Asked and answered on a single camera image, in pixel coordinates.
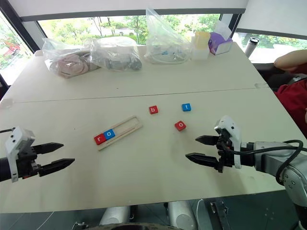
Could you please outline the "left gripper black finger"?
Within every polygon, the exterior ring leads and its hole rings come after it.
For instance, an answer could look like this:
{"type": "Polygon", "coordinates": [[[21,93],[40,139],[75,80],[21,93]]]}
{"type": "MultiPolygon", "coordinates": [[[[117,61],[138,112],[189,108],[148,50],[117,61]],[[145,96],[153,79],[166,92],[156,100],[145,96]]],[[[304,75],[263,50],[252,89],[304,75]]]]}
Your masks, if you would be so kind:
{"type": "Polygon", "coordinates": [[[51,173],[55,173],[57,171],[60,171],[64,168],[68,167],[74,161],[75,161],[75,159],[60,159],[60,160],[57,160],[57,161],[53,161],[50,164],[40,166],[39,170],[38,170],[38,175],[40,177],[42,177],[42,176],[45,176],[45,175],[49,175],[51,173]]]}
{"type": "Polygon", "coordinates": [[[63,146],[64,145],[61,143],[50,142],[50,143],[32,146],[32,149],[35,151],[36,154],[46,154],[46,153],[54,152],[57,149],[62,148],[63,146]]]}

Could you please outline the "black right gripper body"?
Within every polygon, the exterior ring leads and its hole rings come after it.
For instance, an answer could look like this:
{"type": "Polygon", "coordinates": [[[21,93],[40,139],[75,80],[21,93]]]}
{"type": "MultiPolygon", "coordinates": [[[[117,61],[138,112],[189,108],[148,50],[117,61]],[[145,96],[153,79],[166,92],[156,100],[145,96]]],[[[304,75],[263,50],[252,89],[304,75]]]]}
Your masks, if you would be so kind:
{"type": "Polygon", "coordinates": [[[217,129],[219,138],[216,144],[218,149],[218,155],[220,159],[218,161],[217,171],[223,172],[224,167],[232,167],[234,165],[234,155],[231,153],[234,150],[233,143],[230,140],[230,134],[225,129],[217,129]]]}

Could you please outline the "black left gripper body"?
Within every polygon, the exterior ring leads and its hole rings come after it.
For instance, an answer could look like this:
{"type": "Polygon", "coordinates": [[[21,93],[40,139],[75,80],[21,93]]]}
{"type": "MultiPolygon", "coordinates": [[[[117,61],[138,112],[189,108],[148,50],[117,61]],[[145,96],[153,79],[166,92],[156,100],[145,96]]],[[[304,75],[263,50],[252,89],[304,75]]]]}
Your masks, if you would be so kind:
{"type": "Polygon", "coordinates": [[[16,160],[18,177],[26,179],[35,175],[39,175],[39,166],[35,162],[39,154],[40,147],[38,145],[27,147],[18,153],[16,160]]]}

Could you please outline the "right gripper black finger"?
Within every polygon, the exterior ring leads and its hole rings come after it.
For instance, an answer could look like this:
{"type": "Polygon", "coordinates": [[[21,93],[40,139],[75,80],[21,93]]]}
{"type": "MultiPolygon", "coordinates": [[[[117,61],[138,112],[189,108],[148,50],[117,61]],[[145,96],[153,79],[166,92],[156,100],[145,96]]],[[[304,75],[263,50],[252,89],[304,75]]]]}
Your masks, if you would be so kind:
{"type": "Polygon", "coordinates": [[[189,153],[186,154],[185,157],[196,164],[215,169],[217,169],[217,166],[219,164],[219,161],[215,157],[206,156],[202,153],[189,153]]]}
{"type": "Polygon", "coordinates": [[[219,140],[219,136],[203,135],[203,136],[197,137],[195,140],[204,145],[216,146],[219,140]]]}

